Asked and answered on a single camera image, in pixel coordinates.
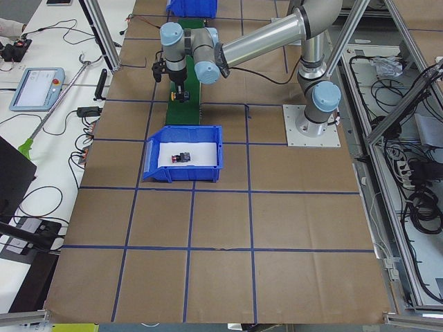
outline metal mounting plate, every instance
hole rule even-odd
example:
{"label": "metal mounting plate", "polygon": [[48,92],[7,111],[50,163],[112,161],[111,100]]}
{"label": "metal mounting plate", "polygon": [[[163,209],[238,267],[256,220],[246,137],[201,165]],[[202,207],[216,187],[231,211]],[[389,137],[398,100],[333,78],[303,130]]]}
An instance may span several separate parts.
{"label": "metal mounting plate", "polygon": [[[340,147],[336,126],[327,126],[325,133],[316,138],[307,137],[297,130],[296,118],[305,110],[305,107],[305,105],[283,105],[288,147]],[[329,118],[329,122],[332,121],[334,121],[334,116]]]}

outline small black and red object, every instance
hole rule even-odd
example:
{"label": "small black and red object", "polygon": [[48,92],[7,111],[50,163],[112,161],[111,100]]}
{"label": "small black and red object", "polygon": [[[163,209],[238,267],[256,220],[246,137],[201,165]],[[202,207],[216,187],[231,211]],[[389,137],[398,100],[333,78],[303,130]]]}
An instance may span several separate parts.
{"label": "small black and red object", "polygon": [[176,156],[172,156],[172,163],[187,163],[191,161],[191,155],[189,152],[181,152],[180,154],[177,154]]}

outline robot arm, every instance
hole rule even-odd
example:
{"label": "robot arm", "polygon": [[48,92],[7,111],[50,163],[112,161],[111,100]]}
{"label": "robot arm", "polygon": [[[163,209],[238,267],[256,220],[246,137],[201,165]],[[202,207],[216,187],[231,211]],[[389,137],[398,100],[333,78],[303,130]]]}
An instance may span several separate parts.
{"label": "robot arm", "polygon": [[175,98],[188,96],[184,90],[186,55],[195,61],[195,72],[203,84],[213,84],[220,74],[229,76],[229,68],[271,52],[281,46],[302,40],[302,57],[298,81],[308,100],[304,114],[297,119],[298,130],[306,136],[321,135],[329,115],[337,108],[341,92],[324,78],[324,32],[338,17],[342,0],[291,0],[290,15],[268,24],[227,44],[218,42],[211,28],[185,29],[179,24],[161,27],[165,60],[153,65],[157,82],[167,73],[176,84]]}

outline blue plastic tray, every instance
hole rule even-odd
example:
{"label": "blue plastic tray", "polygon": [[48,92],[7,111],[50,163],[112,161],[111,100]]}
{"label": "blue plastic tray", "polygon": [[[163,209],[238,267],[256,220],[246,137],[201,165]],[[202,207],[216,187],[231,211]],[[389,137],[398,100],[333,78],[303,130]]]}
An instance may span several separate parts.
{"label": "blue plastic tray", "polygon": [[[160,143],[168,142],[214,142],[217,144],[217,165],[159,167]],[[169,183],[193,180],[217,182],[220,170],[223,168],[222,142],[221,126],[166,126],[157,131],[147,141],[143,180],[155,178],[158,181]]]}
{"label": "blue plastic tray", "polygon": [[166,10],[180,17],[210,17],[217,14],[217,0],[168,0]]}

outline power adapter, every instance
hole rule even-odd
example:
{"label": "power adapter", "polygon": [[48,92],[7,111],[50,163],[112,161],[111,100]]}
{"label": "power adapter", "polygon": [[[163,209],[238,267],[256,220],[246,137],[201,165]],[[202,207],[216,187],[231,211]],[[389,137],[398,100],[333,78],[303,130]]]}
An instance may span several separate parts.
{"label": "power adapter", "polygon": [[77,116],[79,118],[87,118],[89,116],[100,116],[102,109],[98,106],[78,107]]}

